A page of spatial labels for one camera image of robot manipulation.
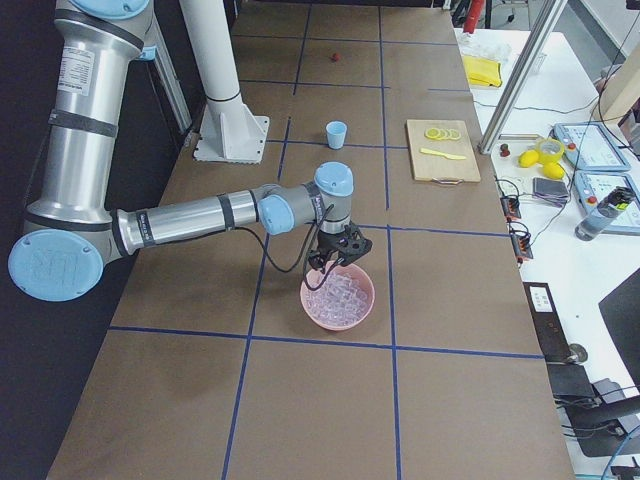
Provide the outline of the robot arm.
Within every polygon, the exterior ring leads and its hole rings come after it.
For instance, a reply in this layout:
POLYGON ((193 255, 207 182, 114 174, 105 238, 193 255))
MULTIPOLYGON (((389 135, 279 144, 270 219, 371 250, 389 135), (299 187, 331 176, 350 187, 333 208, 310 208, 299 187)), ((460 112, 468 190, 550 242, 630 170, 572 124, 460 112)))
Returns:
POLYGON ((316 229, 301 265, 323 272, 369 251, 351 219, 354 179, 339 162, 311 181, 267 184, 185 203, 109 211, 105 195, 129 64, 162 36, 150 1, 60 1, 64 39, 57 97, 49 116, 39 199, 25 211, 23 235, 8 258, 15 286, 62 302, 90 291, 105 266, 146 247, 184 242, 260 223, 270 235, 316 229))

